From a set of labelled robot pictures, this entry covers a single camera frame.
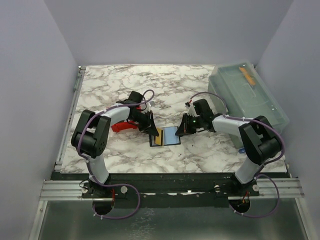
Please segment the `yellow credit card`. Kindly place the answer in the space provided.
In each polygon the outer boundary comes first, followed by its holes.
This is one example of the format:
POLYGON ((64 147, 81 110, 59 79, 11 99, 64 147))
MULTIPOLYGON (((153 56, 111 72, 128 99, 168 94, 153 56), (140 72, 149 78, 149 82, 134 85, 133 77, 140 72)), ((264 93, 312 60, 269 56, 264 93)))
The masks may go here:
POLYGON ((162 144, 162 139, 160 136, 150 135, 149 140, 150 140, 151 147, 160 146, 162 144))

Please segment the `black leather card holder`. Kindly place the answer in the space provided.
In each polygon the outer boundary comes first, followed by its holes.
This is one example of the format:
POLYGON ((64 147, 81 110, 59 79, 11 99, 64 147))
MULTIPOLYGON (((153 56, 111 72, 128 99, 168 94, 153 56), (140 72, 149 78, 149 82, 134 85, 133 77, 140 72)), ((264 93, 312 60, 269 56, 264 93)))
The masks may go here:
POLYGON ((150 147, 164 147, 164 146, 174 146, 174 145, 180 145, 181 139, 179 136, 176 136, 175 133, 178 129, 177 126, 169 126, 169 127, 159 127, 163 128, 164 130, 164 145, 163 146, 151 146, 150 140, 149 140, 149 146, 150 147))

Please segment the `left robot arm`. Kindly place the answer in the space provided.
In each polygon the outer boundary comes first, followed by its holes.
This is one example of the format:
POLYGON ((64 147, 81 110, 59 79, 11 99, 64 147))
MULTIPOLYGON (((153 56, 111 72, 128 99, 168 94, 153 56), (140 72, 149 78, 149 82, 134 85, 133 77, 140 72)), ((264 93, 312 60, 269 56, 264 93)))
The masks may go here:
POLYGON ((107 197, 111 191, 111 185, 107 182, 109 172, 103 157, 110 128, 120 122, 132 121, 140 132, 160 136, 149 104, 155 92, 152 89, 145 92, 152 93, 149 99, 144 94, 132 91, 127 99, 119 100, 104 110, 84 110, 77 122, 71 145, 85 159, 89 179, 95 182, 93 191, 101 198, 107 197))

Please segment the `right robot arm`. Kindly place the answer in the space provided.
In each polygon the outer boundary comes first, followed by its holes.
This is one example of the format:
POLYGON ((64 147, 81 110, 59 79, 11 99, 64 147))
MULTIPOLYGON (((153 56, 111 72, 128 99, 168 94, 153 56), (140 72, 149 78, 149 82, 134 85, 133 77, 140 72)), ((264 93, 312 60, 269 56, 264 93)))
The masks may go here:
POLYGON ((265 116, 256 118, 232 117, 223 113, 214 114, 207 100, 191 100, 185 103, 188 111, 182 115, 175 135, 193 135, 202 129, 211 133, 224 133, 240 138, 246 159, 233 175, 230 191, 241 196, 262 168, 275 156, 284 154, 284 141, 265 116))

